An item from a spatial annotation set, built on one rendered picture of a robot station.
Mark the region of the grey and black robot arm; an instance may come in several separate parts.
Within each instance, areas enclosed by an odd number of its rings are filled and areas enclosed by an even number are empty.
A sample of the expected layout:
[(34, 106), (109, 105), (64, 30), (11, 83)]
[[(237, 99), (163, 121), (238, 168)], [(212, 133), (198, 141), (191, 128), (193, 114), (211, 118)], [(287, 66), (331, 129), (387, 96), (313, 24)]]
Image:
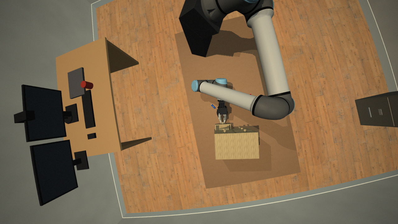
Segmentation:
[(261, 119), (279, 120), (292, 113), (295, 101), (290, 94), (272, 22), (274, 1), (201, 0), (201, 6), (207, 19), (213, 23), (222, 21), (234, 11), (245, 16), (247, 26), (253, 31), (268, 95), (254, 96), (227, 88), (226, 78), (194, 80), (192, 90), (244, 108)]

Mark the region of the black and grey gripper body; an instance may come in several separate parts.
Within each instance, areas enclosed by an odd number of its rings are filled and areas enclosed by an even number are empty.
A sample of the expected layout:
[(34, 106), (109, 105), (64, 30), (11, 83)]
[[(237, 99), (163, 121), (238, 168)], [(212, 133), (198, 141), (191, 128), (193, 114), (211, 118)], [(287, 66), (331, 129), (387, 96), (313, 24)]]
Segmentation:
[[(220, 106), (218, 106), (218, 114), (227, 114), (227, 106), (225, 106), (225, 101), (218, 100), (220, 102)], [(224, 102), (224, 103), (223, 103)]]

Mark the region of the brown wooden chest of drawers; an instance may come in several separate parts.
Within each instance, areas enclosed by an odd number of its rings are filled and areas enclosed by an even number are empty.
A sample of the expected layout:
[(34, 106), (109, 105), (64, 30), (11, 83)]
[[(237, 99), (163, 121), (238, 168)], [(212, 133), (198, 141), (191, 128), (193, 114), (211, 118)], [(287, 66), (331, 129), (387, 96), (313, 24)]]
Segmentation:
[[(231, 129), (232, 130), (232, 129)], [(258, 132), (215, 134), (215, 159), (259, 159)]]

